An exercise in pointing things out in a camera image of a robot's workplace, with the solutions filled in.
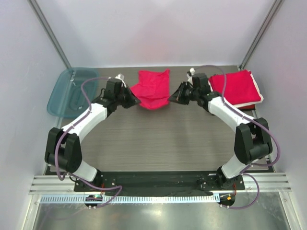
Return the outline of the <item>pink red t-shirt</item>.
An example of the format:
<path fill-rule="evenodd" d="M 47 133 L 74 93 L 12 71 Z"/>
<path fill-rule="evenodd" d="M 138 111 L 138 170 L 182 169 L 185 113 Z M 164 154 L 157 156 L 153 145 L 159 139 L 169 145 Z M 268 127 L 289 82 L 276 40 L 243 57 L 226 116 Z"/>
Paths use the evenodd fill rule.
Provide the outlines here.
<path fill-rule="evenodd" d="M 259 104 L 263 101 L 259 87 L 250 70 L 227 73 L 224 98 L 233 106 Z"/>
<path fill-rule="evenodd" d="M 139 81 L 131 87 L 133 94 L 147 110 L 157 110 L 169 104 L 170 69 L 163 72 L 140 70 Z"/>

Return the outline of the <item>white t-shirt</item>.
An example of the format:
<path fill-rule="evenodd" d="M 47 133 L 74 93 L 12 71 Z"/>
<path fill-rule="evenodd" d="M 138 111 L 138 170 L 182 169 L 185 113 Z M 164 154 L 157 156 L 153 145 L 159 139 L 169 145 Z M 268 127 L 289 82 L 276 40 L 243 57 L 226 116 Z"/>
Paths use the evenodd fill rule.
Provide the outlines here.
<path fill-rule="evenodd" d="M 224 98 L 233 106 L 243 108 L 263 101 L 259 87 L 249 70 L 241 70 L 226 75 L 219 74 L 209 77 L 213 91 L 224 95 Z"/>

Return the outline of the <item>dark red t-shirt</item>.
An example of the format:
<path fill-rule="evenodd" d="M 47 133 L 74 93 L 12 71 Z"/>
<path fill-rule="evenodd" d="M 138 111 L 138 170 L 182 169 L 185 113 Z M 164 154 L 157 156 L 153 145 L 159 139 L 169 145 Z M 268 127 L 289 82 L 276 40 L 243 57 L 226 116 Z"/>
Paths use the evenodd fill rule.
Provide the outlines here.
<path fill-rule="evenodd" d="M 255 104 L 251 104 L 251 105 L 246 105 L 246 106 L 242 106 L 239 109 L 240 110 L 255 110 Z"/>

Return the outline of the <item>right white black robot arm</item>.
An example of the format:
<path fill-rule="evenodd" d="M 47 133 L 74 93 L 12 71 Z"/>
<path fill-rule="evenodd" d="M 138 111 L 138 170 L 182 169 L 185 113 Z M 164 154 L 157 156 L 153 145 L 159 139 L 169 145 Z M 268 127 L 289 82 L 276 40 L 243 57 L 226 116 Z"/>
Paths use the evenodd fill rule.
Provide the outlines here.
<path fill-rule="evenodd" d="M 168 100 L 182 105 L 196 101 L 198 106 L 220 118 L 234 131 L 234 155 L 216 171 L 215 181 L 219 188 L 228 189 L 248 165 L 272 153 L 272 139 L 267 133 L 267 121 L 243 113 L 219 92 L 212 91 L 205 74 L 189 77 Z"/>

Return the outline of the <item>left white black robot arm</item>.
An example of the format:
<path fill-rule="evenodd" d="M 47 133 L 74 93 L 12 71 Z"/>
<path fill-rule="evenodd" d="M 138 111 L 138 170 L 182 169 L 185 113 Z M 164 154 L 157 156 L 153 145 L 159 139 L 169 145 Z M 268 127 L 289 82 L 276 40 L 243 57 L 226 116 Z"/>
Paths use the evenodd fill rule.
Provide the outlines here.
<path fill-rule="evenodd" d="M 45 162 L 56 169 L 62 181 L 67 173 L 81 180 L 91 191 L 97 191 L 103 183 L 101 172 L 83 160 L 81 142 L 99 123 L 106 120 L 118 106 L 128 109 L 140 104 L 124 82 L 123 75 L 108 78 L 98 97 L 75 120 L 62 128 L 52 128 L 48 133 Z"/>

